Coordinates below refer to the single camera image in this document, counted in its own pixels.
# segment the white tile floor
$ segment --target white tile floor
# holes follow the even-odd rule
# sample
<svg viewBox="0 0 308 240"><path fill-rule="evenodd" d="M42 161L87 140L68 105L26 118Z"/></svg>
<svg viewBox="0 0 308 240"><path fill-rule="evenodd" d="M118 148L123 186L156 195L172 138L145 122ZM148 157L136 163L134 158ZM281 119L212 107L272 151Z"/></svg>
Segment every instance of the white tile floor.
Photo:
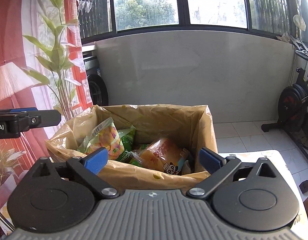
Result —
<svg viewBox="0 0 308 240"><path fill-rule="evenodd" d="M300 152L296 144L283 130L271 130L264 133L261 125L276 122L234 122L215 123L214 130L219 153L256 152L265 150L278 150L288 166L289 171L299 186L308 179L308 161ZM308 192L302 194L303 201Z"/></svg>

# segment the floral tablecloth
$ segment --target floral tablecloth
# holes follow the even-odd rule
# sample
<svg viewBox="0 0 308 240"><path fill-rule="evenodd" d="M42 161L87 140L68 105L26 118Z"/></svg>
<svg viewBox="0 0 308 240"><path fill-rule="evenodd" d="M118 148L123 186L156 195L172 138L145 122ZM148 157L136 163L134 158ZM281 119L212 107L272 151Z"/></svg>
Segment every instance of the floral tablecloth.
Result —
<svg viewBox="0 0 308 240"><path fill-rule="evenodd" d="M248 163L255 163L257 159L260 157L267 157L274 164L276 169L279 171L279 173L288 183L290 188L293 190L300 204L300 210L294 221L294 224L292 225L291 230L295 234L297 234L300 238L308 240L308 219L301 195L298 191L297 185L295 184L292 174L288 170L288 167L283 157L278 151L267 150L267 151L249 152L249 153L219 153L219 155L224 158L229 155L235 155L242 162L248 162Z"/></svg>

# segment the panda chef logo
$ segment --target panda chef logo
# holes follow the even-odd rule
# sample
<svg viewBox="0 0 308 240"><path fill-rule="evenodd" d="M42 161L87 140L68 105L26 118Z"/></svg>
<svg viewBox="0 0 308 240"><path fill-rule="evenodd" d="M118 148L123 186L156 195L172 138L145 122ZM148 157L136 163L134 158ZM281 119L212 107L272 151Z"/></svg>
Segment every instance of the panda chef logo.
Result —
<svg viewBox="0 0 308 240"><path fill-rule="evenodd" d="M176 175L178 166L175 166L173 163L165 163L163 166L164 172L170 175Z"/></svg>

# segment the window frame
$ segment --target window frame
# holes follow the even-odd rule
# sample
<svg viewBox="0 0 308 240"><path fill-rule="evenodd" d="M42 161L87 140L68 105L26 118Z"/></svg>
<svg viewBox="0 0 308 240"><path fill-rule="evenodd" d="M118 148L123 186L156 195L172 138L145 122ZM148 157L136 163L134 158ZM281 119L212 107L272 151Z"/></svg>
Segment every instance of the window frame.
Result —
<svg viewBox="0 0 308 240"><path fill-rule="evenodd" d="M238 28L238 27L229 27L229 26L221 26L221 25L203 25L203 24L191 24L190 23L190 11L188 0L177 0L177 10L178 10L178 18L179 23L177 25L158 25L158 26L148 26L141 28L133 28L122 31L117 31L116 27L116 18L115 18L115 8L114 8L114 0L110 0L110 15L112 22L112 31L108 33L102 33L99 35L87 37L81 40L82 44L88 44L94 41L100 41L105 39L110 39L114 37L121 37L132 34L140 34L140 33L151 33L151 32L162 32L162 31L179 31L179 30L205 30L205 31L222 31L222 32L233 32L233 33L244 33L255 36L266 37L270 39L277 40L277 34L270 33L266 31L261 31L252 28L252 17L251 17L251 8L249 0L245 1L246 8L246 19L247 19L247 28ZM297 14L297 6L295 0L286 0L288 6L288 14L289 14L289 22L290 22L290 30L289 32L295 36L296 34L296 26L293 22L293 16Z"/></svg>

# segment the metal pivot bolt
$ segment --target metal pivot bolt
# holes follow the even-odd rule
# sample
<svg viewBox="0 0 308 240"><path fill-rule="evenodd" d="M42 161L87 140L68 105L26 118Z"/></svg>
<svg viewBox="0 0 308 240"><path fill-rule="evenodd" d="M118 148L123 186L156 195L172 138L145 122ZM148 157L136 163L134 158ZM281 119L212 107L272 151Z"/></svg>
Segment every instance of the metal pivot bolt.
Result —
<svg viewBox="0 0 308 240"><path fill-rule="evenodd" d="M203 196L205 194L205 190L200 187L194 187L189 190L189 194L192 196Z"/></svg>
<svg viewBox="0 0 308 240"><path fill-rule="evenodd" d="M118 195L118 191L115 188L112 188L112 187L106 187L106 188L102 189L101 192L104 196L108 196L108 197Z"/></svg>

